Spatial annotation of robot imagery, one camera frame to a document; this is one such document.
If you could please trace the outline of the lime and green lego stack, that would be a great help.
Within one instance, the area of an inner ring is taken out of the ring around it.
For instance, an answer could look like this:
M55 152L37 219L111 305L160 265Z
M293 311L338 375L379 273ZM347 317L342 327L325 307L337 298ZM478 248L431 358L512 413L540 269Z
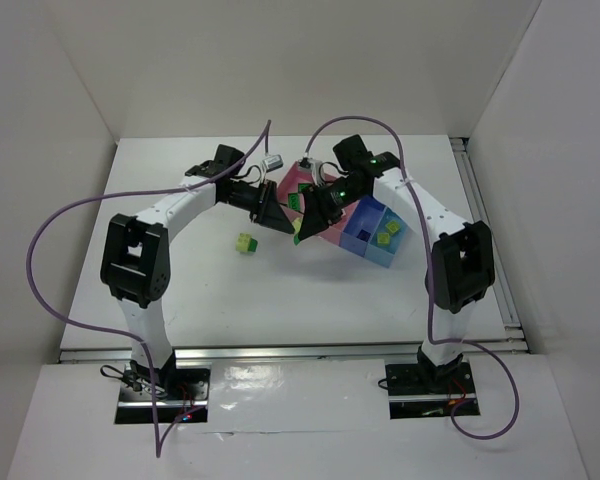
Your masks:
M240 233L235 243L235 250L241 254L255 253L258 248L258 241L248 233Z

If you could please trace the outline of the dark blue lego brick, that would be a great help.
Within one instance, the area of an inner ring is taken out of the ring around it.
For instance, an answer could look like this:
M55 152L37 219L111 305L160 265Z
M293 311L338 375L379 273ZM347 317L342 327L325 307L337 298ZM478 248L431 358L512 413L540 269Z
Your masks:
M357 239L364 243L368 243L371 239L371 236L372 234L369 231L361 229L357 234Z

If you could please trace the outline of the lime green small lego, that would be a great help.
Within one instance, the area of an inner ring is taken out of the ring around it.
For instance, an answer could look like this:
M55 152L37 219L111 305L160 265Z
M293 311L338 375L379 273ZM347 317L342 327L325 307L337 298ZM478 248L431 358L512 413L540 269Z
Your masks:
M401 230L401 225L399 222L392 220L385 225L386 232L394 236Z

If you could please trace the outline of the lime green sloped lego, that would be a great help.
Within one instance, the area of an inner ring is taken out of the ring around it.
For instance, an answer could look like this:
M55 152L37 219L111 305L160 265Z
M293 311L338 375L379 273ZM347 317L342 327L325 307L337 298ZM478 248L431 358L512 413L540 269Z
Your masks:
M292 221L292 226L294 228L294 234L297 235L301 229L302 218L297 217Z

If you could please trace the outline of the lime green square lego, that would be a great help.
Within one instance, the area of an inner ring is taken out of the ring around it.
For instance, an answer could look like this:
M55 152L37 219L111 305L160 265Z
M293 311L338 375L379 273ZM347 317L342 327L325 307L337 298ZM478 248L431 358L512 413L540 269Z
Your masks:
M379 246L388 247L391 243L391 235L386 232L379 232L376 236L376 240Z

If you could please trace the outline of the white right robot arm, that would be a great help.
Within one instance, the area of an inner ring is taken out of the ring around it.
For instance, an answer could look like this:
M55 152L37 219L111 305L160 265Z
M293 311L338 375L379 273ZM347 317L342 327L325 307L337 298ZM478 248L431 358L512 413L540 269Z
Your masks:
M358 135L333 149L343 173L329 184L303 190L305 240L340 220L346 206L368 196L384 204L424 243L427 332L417 352L423 383L448 381L462 361L475 303L495 281L492 233L448 210L407 172L401 152L372 153Z

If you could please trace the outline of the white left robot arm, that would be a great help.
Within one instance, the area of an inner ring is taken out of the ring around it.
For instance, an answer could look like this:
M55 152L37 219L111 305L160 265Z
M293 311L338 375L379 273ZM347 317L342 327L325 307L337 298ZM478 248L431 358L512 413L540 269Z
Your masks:
M176 357L168 340L162 297L171 280L170 243L197 216L218 203L246 211L251 222L292 234L294 227L277 200L277 183L248 182L239 173L246 154L219 145L214 158L187 170L175 193L134 214L111 218L100 269L101 281L118 301L132 347L131 370L167 390L176 383Z

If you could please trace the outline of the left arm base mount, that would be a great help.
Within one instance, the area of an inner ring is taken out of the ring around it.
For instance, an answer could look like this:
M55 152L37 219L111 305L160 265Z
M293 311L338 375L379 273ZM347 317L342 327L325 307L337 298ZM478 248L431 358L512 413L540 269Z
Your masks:
M120 384L114 423L141 425L153 422L150 382L138 376L130 366L119 369L112 365L100 367L100 374ZM208 421L210 365L195 365L173 372L170 384L156 387L156 409L160 424L170 424L178 416L181 423Z

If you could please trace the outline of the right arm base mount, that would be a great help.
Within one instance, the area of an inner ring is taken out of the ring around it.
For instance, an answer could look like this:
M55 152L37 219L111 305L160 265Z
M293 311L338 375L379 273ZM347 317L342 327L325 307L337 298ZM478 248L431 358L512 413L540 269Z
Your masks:
M480 415L473 372L466 360L437 379L418 361L387 363L377 386L387 393L392 420L450 417L454 408L458 417Z

